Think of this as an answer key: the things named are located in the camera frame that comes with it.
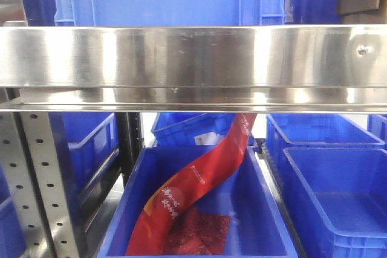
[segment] metal rack post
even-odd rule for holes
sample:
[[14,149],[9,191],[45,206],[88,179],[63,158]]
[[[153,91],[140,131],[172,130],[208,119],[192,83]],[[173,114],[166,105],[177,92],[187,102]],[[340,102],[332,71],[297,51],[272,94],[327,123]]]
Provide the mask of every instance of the metal rack post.
[[87,244],[62,114],[22,113],[58,258],[86,257]]

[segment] crate rim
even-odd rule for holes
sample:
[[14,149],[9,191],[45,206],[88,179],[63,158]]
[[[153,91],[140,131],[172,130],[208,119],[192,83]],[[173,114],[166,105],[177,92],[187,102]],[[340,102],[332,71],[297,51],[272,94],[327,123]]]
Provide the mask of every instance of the crate rim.
[[99,131],[102,127],[105,127],[114,118],[114,113],[109,114],[97,127],[95,127],[81,142],[69,142],[68,146],[70,150],[77,150],[84,146],[89,140]]

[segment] perforated metal upright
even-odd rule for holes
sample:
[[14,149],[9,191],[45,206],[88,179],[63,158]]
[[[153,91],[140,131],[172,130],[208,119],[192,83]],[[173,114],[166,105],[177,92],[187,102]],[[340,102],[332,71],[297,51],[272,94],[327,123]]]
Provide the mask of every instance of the perforated metal upright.
[[[2,91],[3,98],[7,93]],[[25,236],[30,258],[55,258],[53,240],[24,137],[20,115],[0,114],[0,161]]]

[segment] red food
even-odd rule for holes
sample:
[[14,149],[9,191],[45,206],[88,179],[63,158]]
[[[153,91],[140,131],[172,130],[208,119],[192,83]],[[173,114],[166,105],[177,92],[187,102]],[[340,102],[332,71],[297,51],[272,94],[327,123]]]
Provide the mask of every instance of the red food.
[[164,255],[222,255],[230,217],[199,213],[191,207],[172,226]]
[[213,255],[222,255],[230,217],[223,214],[200,214],[198,236]]

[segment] red packaging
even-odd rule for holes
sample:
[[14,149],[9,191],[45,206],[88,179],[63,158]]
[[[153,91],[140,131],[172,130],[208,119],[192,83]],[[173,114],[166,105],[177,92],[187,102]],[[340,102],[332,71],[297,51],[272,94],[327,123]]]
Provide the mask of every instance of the red packaging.
[[[153,194],[137,220],[126,255],[163,253],[168,232],[177,218],[241,165],[255,117],[256,114],[237,114],[217,147],[181,169]],[[188,246],[200,251],[207,248],[199,237]]]

